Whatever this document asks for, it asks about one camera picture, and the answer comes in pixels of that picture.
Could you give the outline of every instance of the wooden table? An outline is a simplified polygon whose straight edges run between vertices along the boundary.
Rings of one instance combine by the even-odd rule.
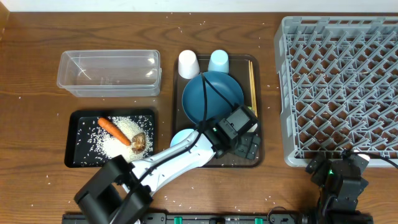
[[[97,169],[69,169],[63,163],[69,116],[75,110],[152,106],[163,134],[157,136],[157,150],[166,148],[173,65],[185,49],[199,54],[224,49],[258,59],[266,158],[255,169],[191,170],[158,191],[151,207],[172,213],[266,214],[276,205],[289,210],[314,206],[317,186],[303,168],[291,168],[283,159],[273,38],[284,16],[288,14],[11,13],[0,42],[0,220],[60,223],[62,214],[79,212],[73,196]],[[160,95],[103,100],[76,98],[58,88],[61,53],[88,49],[158,50]],[[396,222],[398,172],[368,169],[364,177],[370,185],[359,197],[358,209],[371,213],[378,224]]]

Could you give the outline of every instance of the black tray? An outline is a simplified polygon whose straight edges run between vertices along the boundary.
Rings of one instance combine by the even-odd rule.
[[[79,110],[75,111],[70,115],[69,119],[69,130],[67,138],[67,148],[65,151],[64,163],[69,168],[74,167],[98,167],[103,166],[109,161],[108,158],[104,157],[95,151],[90,151],[90,148],[95,143],[88,143],[87,140],[90,138],[90,129],[97,128],[98,117],[113,117],[113,116],[129,116],[133,121],[138,122],[143,117],[148,118],[148,121],[152,123],[152,126],[147,128],[141,127],[153,139],[152,150],[145,157],[154,154],[155,149],[155,113],[150,109],[117,109],[117,110]]]
[[[199,67],[201,72],[206,72],[210,60],[210,55],[198,55]],[[259,64],[251,55],[229,55],[229,75],[233,77],[241,86],[244,95],[244,104],[251,106],[250,79],[249,79],[249,60],[253,63],[254,83],[256,86],[257,114],[261,123],[261,91]],[[195,127],[195,124],[189,120],[182,108],[182,93],[190,80],[182,78],[178,74],[178,59],[174,64],[174,110],[172,135],[177,132]],[[264,149],[257,151],[254,160],[245,159],[234,154],[228,153],[221,159],[212,159],[203,167],[256,167],[264,160]]]

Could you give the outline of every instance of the white plastic crate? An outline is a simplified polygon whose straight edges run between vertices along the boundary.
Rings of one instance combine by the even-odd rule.
[[[398,17],[285,17],[274,38],[285,161],[398,162]],[[371,167],[390,164],[371,159]]]

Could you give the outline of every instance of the orange carrot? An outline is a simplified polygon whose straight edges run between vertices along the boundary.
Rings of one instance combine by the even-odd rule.
[[[123,144],[130,146],[131,141],[116,127],[113,123],[105,118],[98,119],[98,124],[101,128],[105,129],[107,132],[112,134],[116,139],[121,141]]]

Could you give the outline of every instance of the clear plastic container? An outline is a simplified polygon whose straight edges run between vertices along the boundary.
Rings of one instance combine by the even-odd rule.
[[[77,97],[157,96],[161,76],[157,50],[71,50],[57,85]]]

